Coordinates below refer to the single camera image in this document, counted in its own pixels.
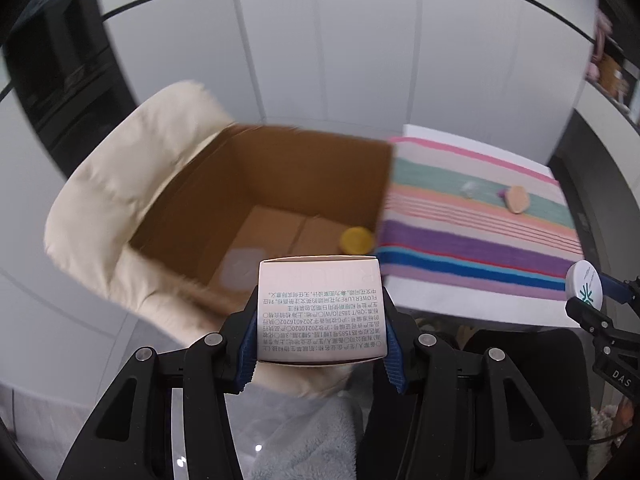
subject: purple stripe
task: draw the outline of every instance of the purple stripe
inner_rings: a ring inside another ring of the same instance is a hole
[[[500,294],[510,294],[512,296],[539,298],[540,300],[562,301],[566,299],[562,290],[549,290],[548,288],[538,288],[536,286],[494,282],[493,280],[481,280],[480,278],[467,278],[466,276],[447,274],[445,272],[433,272],[432,270],[417,269],[417,267],[397,264],[380,265],[380,273],[382,273],[383,276],[397,276],[398,278],[408,278],[420,282],[463,286],[465,288],[499,292]]]
[[[446,254],[460,260],[475,260],[513,269],[540,272],[564,278],[574,262],[535,251],[519,249],[477,238],[431,229],[412,227],[386,220],[380,232],[380,245],[400,245],[423,253]]]

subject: blue stripe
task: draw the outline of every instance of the blue stripe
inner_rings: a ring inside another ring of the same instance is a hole
[[[381,264],[398,264],[419,269],[433,270],[434,272],[445,272],[457,276],[467,276],[469,278],[481,278],[482,280],[493,280],[494,282],[516,283],[518,285],[536,286],[538,288],[548,288],[549,290],[564,290],[564,280],[555,282],[542,278],[531,278],[498,270],[487,270],[479,267],[469,267],[453,262],[435,261],[395,250],[378,251],[378,260]]]
[[[474,269],[483,269],[491,272],[500,272],[501,274],[515,274],[516,276],[523,276],[524,278],[534,278],[537,280],[547,280],[549,282],[558,282],[564,284],[564,278],[558,278],[556,276],[547,276],[540,272],[532,272],[530,270],[513,269],[513,267],[499,267],[492,264],[482,264],[479,262],[471,262],[464,258],[456,258],[455,256],[441,256],[439,254],[425,253],[422,251],[416,251],[414,249],[408,249],[406,247],[397,247],[394,245],[384,246],[378,248],[379,253],[385,252],[403,253],[410,256],[416,256],[417,258],[423,258],[432,262],[443,262],[449,264],[455,264],[463,267],[471,267]]]

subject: round wooden piece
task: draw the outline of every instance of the round wooden piece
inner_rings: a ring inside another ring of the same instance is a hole
[[[522,186],[511,186],[504,194],[504,202],[512,213],[524,213],[531,205],[529,193]]]

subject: blue gripper pad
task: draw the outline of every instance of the blue gripper pad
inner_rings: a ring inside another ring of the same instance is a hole
[[[399,394],[403,394],[407,388],[407,380],[404,376],[404,361],[402,349],[394,329],[388,321],[386,323],[386,357],[384,358],[386,376],[389,382],[396,387]]]
[[[599,274],[602,284],[602,293],[620,304],[630,303],[634,300],[634,294],[624,283],[614,280],[606,274]]]
[[[258,358],[258,311],[254,312],[249,328],[238,350],[238,368],[236,371],[236,387],[240,392],[254,376],[255,363]]]

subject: black cabinet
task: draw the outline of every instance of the black cabinet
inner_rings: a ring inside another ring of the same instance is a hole
[[[31,0],[2,49],[25,114],[66,176],[135,108],[96,0]]]

